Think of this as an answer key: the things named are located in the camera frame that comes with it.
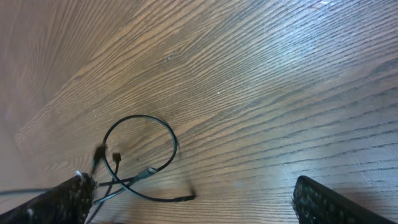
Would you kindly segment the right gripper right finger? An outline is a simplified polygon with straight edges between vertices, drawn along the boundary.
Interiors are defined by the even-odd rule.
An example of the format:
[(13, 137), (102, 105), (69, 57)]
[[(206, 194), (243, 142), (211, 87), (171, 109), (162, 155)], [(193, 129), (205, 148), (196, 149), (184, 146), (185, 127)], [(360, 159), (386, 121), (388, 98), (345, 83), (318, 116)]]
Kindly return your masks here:
[(396, 224), (304, 175), (296, 181), (292, 207), (300, 224)]

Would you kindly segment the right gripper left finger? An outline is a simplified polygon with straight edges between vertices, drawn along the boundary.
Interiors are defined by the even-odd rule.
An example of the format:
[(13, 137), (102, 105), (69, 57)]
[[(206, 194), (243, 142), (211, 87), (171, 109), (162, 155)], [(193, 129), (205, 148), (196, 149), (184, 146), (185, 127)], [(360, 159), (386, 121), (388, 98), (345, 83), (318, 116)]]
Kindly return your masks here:
[(1, 224), (84, 224), (95, 189), (91, 175), (78, 174), (1, 214)]

